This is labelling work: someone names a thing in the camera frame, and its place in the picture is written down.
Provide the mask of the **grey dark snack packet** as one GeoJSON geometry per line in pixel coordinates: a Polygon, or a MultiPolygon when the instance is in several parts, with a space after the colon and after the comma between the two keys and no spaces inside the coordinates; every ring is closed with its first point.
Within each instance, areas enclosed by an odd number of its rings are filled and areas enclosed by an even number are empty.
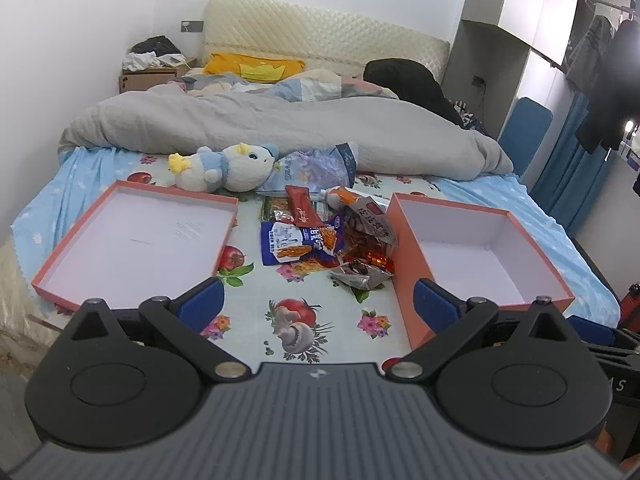
{"type": "Polygon", "coordinates": [[[330,271],[332,280],[358,290],[372,290],[390,280],[395,273],[392,260],[356,258],[343,262],[330,271]]]}

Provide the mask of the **white red shrimp snack bag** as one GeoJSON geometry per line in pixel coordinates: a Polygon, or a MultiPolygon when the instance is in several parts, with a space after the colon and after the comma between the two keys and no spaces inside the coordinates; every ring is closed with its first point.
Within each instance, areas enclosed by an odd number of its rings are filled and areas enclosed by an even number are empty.
{"type": "Polygon", "coordinates": [[[356,229],[373,237],[381,252],[390,256],[397,247],[397,235],[386,216],[386,210],[371,196],[360,196],[347,205],[347,209],[356,218],[356,229]]]}

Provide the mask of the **blue noodle snack bag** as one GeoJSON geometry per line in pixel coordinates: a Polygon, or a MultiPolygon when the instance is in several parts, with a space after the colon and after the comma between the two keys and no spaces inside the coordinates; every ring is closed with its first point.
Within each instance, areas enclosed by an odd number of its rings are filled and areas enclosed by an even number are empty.
{"type": "Polygon", "coordinates": [[[265,266],[309,258],[332,262],[344,246],[344,220],[341,214],[334,214],[323,226],[316,228],[300,228],[293,223],[280,221],[262,222],[260,226],[262,263],[265,266]]]}

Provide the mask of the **red sachet packet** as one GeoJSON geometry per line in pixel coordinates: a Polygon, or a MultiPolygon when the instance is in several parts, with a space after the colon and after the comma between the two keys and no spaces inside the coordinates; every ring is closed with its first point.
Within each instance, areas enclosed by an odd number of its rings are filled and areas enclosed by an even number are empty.
{"type": "Polygon", "coordinates": [[[321,228],[324,226],[323,221],[314,209],[311,203],[308,188],[296,185],[287,185],[285,191],[288,193],[288,199],[291,202],[294,214],[294,223],[299,228],[321,228]]]}

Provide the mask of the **orange snack packet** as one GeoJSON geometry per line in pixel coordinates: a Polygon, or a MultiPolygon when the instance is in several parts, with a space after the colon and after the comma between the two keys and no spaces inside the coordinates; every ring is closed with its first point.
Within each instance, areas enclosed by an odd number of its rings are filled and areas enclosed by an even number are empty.
{"type": "Polygon", "coordinates": [[[345,188],[344,186],[343,186],[343,188],[345,189],[345,194],[346,194],[345,198],[346,198],[346,200],[348,200],[347,206],[352,205],[352,204],[356,204],[358,202],[358,200],[364,200],[365,198],[370,198],[370,195],[366,195],[366,194],[362,194],[362,193],[356,192],[356,191],[352,190],[351,188],[345,188]]]}

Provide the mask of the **pink deep box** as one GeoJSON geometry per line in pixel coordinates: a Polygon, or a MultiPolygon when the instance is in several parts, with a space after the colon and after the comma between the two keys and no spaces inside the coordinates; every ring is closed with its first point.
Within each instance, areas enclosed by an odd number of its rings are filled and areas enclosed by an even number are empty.
{"type": "Polygon", "coordinates": [[[413,349],[435,335],[435,324],[421,318],[413,303],[421,278],[462,300],[485,297],[509,310],[526,310],[536,297],[548,296],[565,311],[575,299],[509,211],[395,193],[386,216],[397,236],[393,284],[413,349]]]}

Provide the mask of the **pink box lid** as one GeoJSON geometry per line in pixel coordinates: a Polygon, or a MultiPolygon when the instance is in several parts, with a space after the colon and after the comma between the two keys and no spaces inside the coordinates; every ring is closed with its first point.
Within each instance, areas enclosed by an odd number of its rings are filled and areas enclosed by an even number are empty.
{"type": "Polygon", "coordinates": [[[75,222],[34,276],[45,300],[113,310],[177,297],[214,275],[238,213],[233,197],[114,182],[75,222]]]}

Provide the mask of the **green label snack pack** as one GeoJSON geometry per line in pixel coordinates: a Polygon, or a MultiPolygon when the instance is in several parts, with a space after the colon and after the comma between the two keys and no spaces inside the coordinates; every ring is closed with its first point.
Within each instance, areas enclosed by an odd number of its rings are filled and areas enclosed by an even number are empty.
{"type": "Polygon", "coordinates": [[[293,223],[290,200],[286,197],[265,196],[262,200],[262,221],[293,223]]]}

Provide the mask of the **white blue plush toy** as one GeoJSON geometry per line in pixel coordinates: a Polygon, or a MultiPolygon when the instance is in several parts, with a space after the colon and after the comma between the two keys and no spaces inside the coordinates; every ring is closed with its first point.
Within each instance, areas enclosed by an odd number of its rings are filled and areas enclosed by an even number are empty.
{"type": "Polygon", "coordinates": [[[168,156],[168,169],[175,186],[188,192],[215,193],[224,188],[233,193],[250,192],[262,185],[278,160],[279,149],[272,144],[238,143],[214,152],[201,146],[195,154],[168,156]]]}

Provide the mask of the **white bottle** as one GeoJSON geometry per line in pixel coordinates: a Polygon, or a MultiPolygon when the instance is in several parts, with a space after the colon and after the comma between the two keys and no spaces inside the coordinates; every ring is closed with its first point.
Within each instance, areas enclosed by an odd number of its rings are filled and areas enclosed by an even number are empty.
{"type": "Polygon", "coordinates": [[[321,199],[333,210],[340,210],[347,206],[345,189],[342,186],[320,191],[321,199]]]}

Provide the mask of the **blue curtain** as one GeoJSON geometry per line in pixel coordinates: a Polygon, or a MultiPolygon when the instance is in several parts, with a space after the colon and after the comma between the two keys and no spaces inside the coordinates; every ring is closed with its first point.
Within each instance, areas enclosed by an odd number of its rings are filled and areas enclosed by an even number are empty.
{"type": "Polygon", "coordinates": [[[589,154],[577,139],[587,115],[588,100],[577,92],[548,162],[529,192],[569,237],[576,237],[584,225],[612,168],[612,162],[604,160],[603,148],[589,154]]]}

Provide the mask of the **grey duvet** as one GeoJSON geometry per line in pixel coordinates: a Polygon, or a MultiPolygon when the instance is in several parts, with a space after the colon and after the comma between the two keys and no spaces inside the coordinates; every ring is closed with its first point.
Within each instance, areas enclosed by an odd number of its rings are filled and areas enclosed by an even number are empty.
{"type": "Polygon", "coordinates": [[[377,174],[469,181],[513,170],[490,136],[408,102],[380,96],[288,102],[232,91],[190,96],[178,84],[129,91],[90,106],[63,130],[58,152],[191,154],[204,145],[219,151],[238,142],[271,143],[281,154],[352,142],[359,169],[377,174]]]}

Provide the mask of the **blue chair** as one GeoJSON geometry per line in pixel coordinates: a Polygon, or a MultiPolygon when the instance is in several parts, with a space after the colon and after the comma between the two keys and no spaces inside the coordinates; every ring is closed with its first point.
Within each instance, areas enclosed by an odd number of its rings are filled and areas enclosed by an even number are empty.
{"type": "Polygon", "coordinates": [[[540,147],[553,120],[547,107],[529,98],[518,99],[502,129],[498,143],[521,177],[540,147]]]}

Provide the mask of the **lavender nut snack bag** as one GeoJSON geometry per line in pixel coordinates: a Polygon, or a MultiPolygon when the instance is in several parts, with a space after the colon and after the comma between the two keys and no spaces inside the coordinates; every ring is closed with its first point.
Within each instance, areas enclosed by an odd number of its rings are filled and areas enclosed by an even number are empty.
{"type": "Polygon", "coordinates": [[[358,169],[358,145],[354,142],[329,148],[295,151],[278,159],[267,180],[255,192],[265,196],[284,197],[288,185],[308,188],[312,197],[339,185],[349,188],[358,169]]]}

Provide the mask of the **black clothing pile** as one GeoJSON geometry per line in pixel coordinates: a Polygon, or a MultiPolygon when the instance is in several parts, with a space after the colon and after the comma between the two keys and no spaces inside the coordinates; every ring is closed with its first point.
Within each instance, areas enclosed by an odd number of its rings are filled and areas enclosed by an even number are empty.
{"type": "Polygon", "coordinates": [[[463,126],[461,116],[442,93],[432,72],[419,62],[405,58],[370,61],[364,66],[363,79],[393,91],[401,101],[423,107],[448,122],[463,126]]]}

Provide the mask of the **cardboard box with clothes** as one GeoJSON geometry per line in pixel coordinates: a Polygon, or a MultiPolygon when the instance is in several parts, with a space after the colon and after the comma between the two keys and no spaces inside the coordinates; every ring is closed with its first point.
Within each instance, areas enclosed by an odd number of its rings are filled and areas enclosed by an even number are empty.
{"type": "Polygon", "coordinates": [[[134,44],[122,59],[119,92],[145,91],[184,76],[198,64],[185,56],[166,36],[153,36],[134,44]]]}

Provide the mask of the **yellow pillow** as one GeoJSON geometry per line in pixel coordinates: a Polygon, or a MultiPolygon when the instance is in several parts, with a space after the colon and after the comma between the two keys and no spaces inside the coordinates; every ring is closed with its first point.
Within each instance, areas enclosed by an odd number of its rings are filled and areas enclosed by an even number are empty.
{"type": "Polygon", "coordinates": [[[232,73],[248,81],[265,84],[275,84],[304,70],[306,62],[297,58],[258,58],[231,52],[213,52],[203,68],[207,75],[232,73]]]}

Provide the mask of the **hanging dark clothes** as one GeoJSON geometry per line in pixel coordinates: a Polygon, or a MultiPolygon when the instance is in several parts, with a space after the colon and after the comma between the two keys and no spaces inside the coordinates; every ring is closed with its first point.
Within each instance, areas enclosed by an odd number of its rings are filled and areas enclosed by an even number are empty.
{"type": "Polygon", "coordinates": [[[587,115],[576,138],[589,154],[616,151],[639,123],[639,23],[613,28],[603,15],[593,18],[570,55],[567,79],[587,99],[587,115]]]}

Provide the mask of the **cream quilted headboard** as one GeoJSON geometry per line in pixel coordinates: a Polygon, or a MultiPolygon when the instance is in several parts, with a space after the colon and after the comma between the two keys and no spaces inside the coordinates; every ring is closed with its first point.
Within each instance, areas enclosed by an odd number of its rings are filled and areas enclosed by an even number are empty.
{"type": "Polygon", "coordinates": [[[214,52],[258,58],[299,58],[306,67],[358,76],[367,62],[408,58],[442,80],[450,43],[358,14],[274,0],[208,0],[201,63],[214,52]]]}

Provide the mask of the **grey wardrobe cabinet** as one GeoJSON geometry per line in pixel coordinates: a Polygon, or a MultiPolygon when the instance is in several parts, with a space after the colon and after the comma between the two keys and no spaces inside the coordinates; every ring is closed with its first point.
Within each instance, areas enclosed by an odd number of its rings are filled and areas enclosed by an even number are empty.
{"type": "Polygon", "coordinates": [[[523,96],[544,104],[570,39],[577,0],[464,0],[442,90],[494,139],[523,96]]]}

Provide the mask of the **wall socket plate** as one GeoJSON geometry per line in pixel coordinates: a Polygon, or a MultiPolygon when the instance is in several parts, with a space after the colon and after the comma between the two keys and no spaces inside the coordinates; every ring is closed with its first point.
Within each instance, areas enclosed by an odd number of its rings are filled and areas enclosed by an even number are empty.
{"type": "Polygon", "coordinates": [[[202,20],[183,20],[180,22],[180,30],[183,34],[201,34],[204,30],[202,20]]]}

